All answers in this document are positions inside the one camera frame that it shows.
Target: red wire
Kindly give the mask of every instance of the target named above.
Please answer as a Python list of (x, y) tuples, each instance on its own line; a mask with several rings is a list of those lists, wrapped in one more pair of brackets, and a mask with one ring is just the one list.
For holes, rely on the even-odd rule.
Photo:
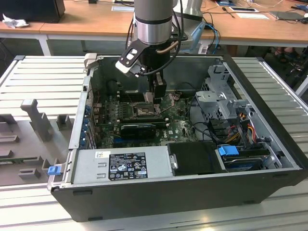
[(228, 138), (230, 137), (230, 132), (231, 132), (232, 128), (235, 128), (235, 127), (236, 127), (236, 126), (230, 127), (229, 132), (228, 132)]

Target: white document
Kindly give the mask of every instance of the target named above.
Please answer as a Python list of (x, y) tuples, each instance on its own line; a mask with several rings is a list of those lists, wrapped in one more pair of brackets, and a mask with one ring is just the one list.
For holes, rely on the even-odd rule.
[(236, 13), (240, 18), (254, 18), (254, 19), (269, 19), (264, 14), (259, 13)]
[(134, 12), (135, 8), (130, 6), (113, 6), (111, 11)]

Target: warning label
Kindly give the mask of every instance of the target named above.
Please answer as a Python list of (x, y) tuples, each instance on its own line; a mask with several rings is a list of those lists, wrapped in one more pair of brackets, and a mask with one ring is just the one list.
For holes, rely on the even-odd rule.
[(109, 155), (109, 180), (148, 178), (145, 153)]

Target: yellow wire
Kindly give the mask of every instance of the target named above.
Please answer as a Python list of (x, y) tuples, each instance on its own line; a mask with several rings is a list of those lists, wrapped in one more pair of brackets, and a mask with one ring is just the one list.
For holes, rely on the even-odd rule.
[(238, 138), (239, 135), (240, 135), (239, 133), (236, 133), (234, 136), (232, 136), (230, 139), (228, 139), (228, 140), (226, 141), (226, 143), (229, 143), (229, 142), (233, 141), (234, 139)]

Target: motherboard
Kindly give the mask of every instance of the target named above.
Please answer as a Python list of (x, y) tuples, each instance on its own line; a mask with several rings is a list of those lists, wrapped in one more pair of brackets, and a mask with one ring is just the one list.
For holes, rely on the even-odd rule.
[(192, 98), (167, 94), (160, 104), (109, 96), (102, 102), (96, 128), (99, 148), (164, 146), (197, 141), (187, 114)]

